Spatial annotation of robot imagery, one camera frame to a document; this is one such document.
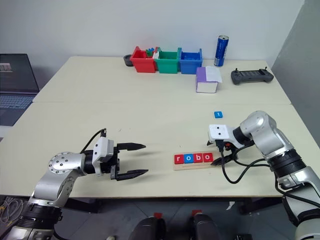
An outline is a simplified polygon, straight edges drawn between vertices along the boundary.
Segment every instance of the laptop keyboard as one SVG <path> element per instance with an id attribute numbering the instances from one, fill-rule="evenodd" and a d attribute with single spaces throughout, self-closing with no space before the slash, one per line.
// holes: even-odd
<path id="1" fill-rule="evenodd" d="M 34 96 L 0 96 L 0 108 L 25 109 L 34 99 Z"/>

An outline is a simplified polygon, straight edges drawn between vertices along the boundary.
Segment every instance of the gray wall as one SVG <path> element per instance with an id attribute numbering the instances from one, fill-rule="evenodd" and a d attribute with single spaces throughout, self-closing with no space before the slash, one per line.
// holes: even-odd
<path id="1" fill-rule="evenodd" d="M 306 0 L 272 71 L 320 146 L 320 1 Z"/>
<path id="2" fill-rule="evenodd" d="M 220 34 L 230 37 L 226 58 L 263 59 L 272 66 L 303 3 L 0 0 L 0 53 L 27 53 L 41 87 L 71 56 L 124 56 L 136 45 L 202 48 L 203 57 L 212 59 Z"/>

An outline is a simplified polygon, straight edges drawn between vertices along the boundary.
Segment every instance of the purple book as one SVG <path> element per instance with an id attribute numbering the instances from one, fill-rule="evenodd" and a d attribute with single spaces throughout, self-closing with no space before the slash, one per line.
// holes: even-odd
<path id="1" fill-rule="evenodd" d="M 196 92 L 214 94 L 217 91 L 218 82 L 221 82 L 219 69 L 214 67 L 198 67 L 196 69 Z"/>

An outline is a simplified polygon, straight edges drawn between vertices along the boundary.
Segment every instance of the blue bin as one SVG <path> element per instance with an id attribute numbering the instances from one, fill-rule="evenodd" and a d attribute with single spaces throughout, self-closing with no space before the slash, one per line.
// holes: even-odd
<path id="1" fill-rule="evenodd" d="M 180 53 L 179 67 L 182 74 L 196 74 L 197 68 L 202 66 L 202 50 L 199 52 L 183 52 L 181 47 L 178 48 Z"/>

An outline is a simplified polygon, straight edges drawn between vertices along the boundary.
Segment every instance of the laptop screen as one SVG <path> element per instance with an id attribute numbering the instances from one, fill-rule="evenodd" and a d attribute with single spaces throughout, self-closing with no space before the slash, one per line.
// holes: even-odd
<path id="1" fill-rule="evenodd" d="M 0 91 L 39 92 L 27 54 L 0 54 Z"/>

